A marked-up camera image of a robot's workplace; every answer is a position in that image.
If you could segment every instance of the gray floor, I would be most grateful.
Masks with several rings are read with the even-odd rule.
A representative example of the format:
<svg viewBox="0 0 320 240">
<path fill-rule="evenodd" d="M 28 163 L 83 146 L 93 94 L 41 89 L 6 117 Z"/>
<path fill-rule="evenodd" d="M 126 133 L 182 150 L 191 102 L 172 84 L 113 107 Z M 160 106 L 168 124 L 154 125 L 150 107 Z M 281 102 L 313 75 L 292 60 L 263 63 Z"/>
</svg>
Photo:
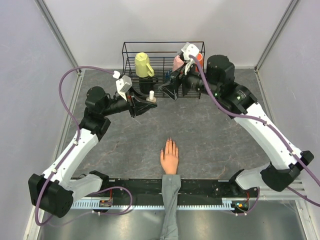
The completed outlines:
<svg viewBox="0 0 320 240">
<path fill-rule="evenodd" d="M 75 107 L 80 121 L 85 109 L 87 91 L 101 86 L 111 95 L 116 91 L 111 75 L 87 70 Z M 236 69 L 235 81 L 248 87 L 263 105 L 253 69 Z M 172 137 L 179 147 L 178 173 L 183 178 L 228 179 L 240 169 L 251 169 L 267 163 L 268 157 L 253 138 L 212 100 L 197 98 L 158 98 L 158 107 L 131 118 L 129 112 L 109 117 L 111 126 L 89 152 L 74 176 L 100 171 L 112 178 L 160 178 L 160 150 Z M 68 139 L 75 133 L 71 126 Z"/>
<path fill-rule="evenodd" d="M 71 210 L 50 222 L 61 225 L 85 211 Z M 63 227 L 42 227 L 38 240 L 156 240 L 164 216 L 163 210 L 89 214 Z M 178 210 L 177 224 L 181 240 L 306 240 L 296 205 L 288 201 L 260 201 L 248 216 L 238 217 L 221 211 Z"/>
</svg>

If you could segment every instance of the gray mat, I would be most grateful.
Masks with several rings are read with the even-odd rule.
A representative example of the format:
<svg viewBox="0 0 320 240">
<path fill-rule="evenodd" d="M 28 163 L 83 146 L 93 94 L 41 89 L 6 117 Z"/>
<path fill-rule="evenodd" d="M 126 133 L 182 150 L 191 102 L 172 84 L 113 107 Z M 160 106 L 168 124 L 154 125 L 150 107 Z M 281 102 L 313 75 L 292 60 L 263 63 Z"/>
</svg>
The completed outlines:
<svg viewBox="0 0 320 240">
<path fill-rule="evenodd" d="M 75 108 L 81 121 L 89 88 L 101 86 L 113 95 L 111 75 L 87 70 Z M 236 69 L 235 81 L 245 85 L 263 104 L 253 69 Z M 235 121 L 220 112 L 212 100 L 158 98 L 158 107 L 131 118 L 129 112 L 109 116 L 111 125 L 103 139 L 85 157 L 74 176 L 100 171 L 111 178 L 160 178 L 160 150 L 172 137 L 179 147 L 178 173 L 182 178 L 228 179 L 240 169 L 269 161 L 255 140 Z M 70 140 L 75 133 L 71 125 Z"/>
</svg>

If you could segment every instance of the black wire rack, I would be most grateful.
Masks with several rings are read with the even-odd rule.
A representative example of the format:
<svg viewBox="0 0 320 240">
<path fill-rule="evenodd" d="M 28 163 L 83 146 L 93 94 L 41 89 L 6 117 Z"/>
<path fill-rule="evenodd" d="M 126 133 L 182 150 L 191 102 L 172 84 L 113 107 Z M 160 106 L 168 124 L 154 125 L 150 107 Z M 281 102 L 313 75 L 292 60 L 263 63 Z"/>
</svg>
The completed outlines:
<svg viewBox="0 0 320 240">
<path fill-rule="evenodd" d="M 131 78 L 132 86 L 144 92 L 142 88 L 149 89 L 153 86 L 154 96 L 158 98 L 168 98 L 166 94 L 158 88 L 170 79 L 170 74 L 174 65 L 174 58 L 187 41 L 125 41 L 122 47 L 122 74 Z M 196 45 L 205 59 L 206 48 L 204 41 L 189 41 Z M 136 54 L 144 52 L 149 56 L 150 65 L 154 70 L 154 77 L 141 79 L 135 71 Z M 179 97 L 182 97 L 182 86 L 178 89 Z M 190 90 L 185 98 L 200 98 L 201 93 Z"/>
</svg>

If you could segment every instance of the mannequin hand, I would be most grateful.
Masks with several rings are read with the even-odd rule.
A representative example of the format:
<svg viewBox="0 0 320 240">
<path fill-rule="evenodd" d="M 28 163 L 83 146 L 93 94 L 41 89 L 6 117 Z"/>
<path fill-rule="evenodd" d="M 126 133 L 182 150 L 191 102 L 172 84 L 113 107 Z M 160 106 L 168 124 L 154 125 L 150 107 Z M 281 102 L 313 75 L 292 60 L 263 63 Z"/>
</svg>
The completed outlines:
<svg viewBox="0 0 320 240">
<path fill-rule="evenodd" d="M 171 138 L 166 141 L 165 150 L 161 150 L 160 162 L 165 174 L 177 174 L 179 150 Z"/>
</svg>

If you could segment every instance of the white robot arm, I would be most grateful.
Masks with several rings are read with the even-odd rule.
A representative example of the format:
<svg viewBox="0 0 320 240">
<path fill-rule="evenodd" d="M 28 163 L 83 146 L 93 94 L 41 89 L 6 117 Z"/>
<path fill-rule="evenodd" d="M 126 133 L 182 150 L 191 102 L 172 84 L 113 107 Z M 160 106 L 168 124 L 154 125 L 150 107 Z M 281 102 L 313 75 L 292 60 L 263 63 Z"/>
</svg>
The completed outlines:
<svg viewBox="0 0 320 240">
<path fill-rule="evenodd" d="M 250 133 L 270 159 L 270 163 L 263 166 L 250 170 L 240 170 L 230 179 L 229 183 L 236 184 L 240 190 L 268 186 L 281 192 L 302 171 L 303 167 L 299 162 L 302 161 L 307 166 L 313 160 L 313 154 L 310 151 L 301 151 L 294 146 L 267 117 L 257 98 L 250 90 L 235 82 L 235 66 L 226 56 L 210 56 L 207 59 L 206 76 L 202 76 L 201 73 L 195 71 L 194 63 L 199 53 L 199 49 L 195 48 L 195 45 L 188 43 L 182 48 L 185 64 L 173 71 L 170 80 L 160 86 L 159 89 L 174 100 L 178 98 L 180 85 L 182 85 L 183 96 L 187 95 L 189 90 L 212 96 L 211 98 L 215 99 L 221 106 L 222 111 L 224 109 L 231 113 L 229 116 Z M 288 151 L 282 141 L 289 144 L 292 149 L 291 152 Z"/>
<path fill-rule="evenodd" d="M 62 218 L 73 202 L 99 191 L 104 180 L 109 179 L 107 175 L 92 171 L 84 178 L 71 181 L 84 157 L 107 132 L 111 124 L 107 116 L 128 110 L 134 118 L 157 107 L 155 98 L 151 102 L 149 95 L 132 88 L 128 76 L 120 77 L 116 87 L 119 96 L 113 98 L 99 86 L 87 92 L 84 117 L 79 125 L 79 139 L 76 134 L 60 157 L 42 175 L 33 174 L 28 181 L 33 205 L 36 206 L 40 199 L 41 209 Z"/>
</svg>

